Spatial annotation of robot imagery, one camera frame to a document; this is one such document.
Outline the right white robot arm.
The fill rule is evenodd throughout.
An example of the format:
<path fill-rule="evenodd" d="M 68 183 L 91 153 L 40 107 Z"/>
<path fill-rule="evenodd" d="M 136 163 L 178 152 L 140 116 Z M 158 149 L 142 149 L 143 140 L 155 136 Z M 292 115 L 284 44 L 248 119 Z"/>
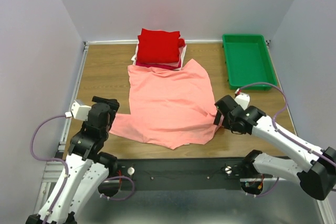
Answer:
<path fill-rule="evenodd" d="M 310 197 L 325 200 L 335 187 L 335 149 L 322 149 L 304 141 L 255 106 L 249 96 L 235 98 L 226 95 L 215 103 L 214 124 L 237 134 L 249 134 L 272 144 L 286 159 L 252 150 L 236 166 L 226 169 L 229 175 L 252 178 L 259 174 L 272 175 L 299 184 Z"/>

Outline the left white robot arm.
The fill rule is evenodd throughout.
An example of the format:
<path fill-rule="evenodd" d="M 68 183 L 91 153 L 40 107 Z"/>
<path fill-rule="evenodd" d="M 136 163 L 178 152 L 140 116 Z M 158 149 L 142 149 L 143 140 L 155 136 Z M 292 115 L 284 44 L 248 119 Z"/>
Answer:
<path fill-rule="evenodd" d="M 70 111 L 60 115 L 82 121 L 82 125 L 70 140 L 66 159 L 50 158 L 62 163 L 63 170 L 45 204 L 26 223 L 76 223 L 98 186 L 116 175 L 117 158 L 101 149 L 120 105 L 116 99 L 97 96 L 92 101 L 88 106 L 74 100 Z"/>

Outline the pink polo shirt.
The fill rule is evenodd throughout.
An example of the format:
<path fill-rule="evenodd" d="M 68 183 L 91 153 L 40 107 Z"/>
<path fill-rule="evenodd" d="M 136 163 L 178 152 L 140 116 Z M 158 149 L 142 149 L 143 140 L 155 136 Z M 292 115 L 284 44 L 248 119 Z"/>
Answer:
<path fill-rule="evenodd" d="M 213 89 L 197 61 L 179 71 L 130 65 L 128 74 L 130 114 L 116 114 L 111 134 L 172 150 L 214 137 Z"/>

